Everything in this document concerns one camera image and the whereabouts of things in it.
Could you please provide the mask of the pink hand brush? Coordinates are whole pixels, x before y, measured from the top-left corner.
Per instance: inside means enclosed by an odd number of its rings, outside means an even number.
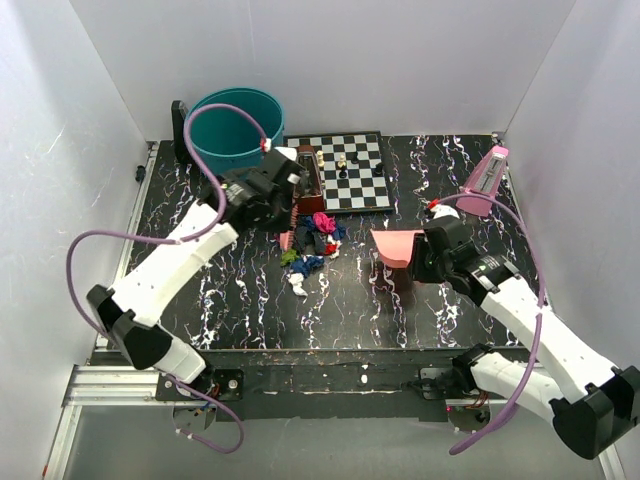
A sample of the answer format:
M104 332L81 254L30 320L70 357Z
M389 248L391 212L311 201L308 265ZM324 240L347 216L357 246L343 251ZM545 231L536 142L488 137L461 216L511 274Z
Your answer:
M288 229L279 235L279 244L283 252L291 249L295 239L295 230L297 227L298 206L295 205L291 210L290 225Z

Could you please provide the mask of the pink dustpan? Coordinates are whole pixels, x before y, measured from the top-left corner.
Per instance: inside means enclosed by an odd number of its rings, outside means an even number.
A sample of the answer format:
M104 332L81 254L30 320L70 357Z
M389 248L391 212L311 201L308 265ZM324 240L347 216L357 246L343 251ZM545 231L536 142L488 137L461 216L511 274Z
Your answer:
M418 230L372 230L379 258L392 269L405 269L412 259L413 240Z

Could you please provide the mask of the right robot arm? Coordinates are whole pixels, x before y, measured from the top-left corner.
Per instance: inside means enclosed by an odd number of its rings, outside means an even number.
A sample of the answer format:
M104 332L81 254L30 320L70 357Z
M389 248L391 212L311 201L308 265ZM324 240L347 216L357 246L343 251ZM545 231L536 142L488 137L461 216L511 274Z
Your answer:
M447 283L503 324L545 368L507 360L477 345L456 357L454 389L464 397L485 390L550 423L576 455L592 460L639 424L639 371L619 368L582 341L502 255L478 251L457 217L444 215L410 237L410 271L425 284Z

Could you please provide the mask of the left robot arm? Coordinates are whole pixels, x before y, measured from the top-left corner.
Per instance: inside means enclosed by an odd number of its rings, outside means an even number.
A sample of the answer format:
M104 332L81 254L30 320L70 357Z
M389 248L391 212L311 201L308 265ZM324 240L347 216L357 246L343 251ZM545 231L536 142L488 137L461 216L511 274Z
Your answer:
M173 376L193 400L211 392L213 367L195 347L161 326L162 313L214 255L245 231L287 231L293 193L305 174L293 147L275 147L259 166L226 172L222 188L194 202L141 264L114 285L89 291L87 300L101 326L134 368Z

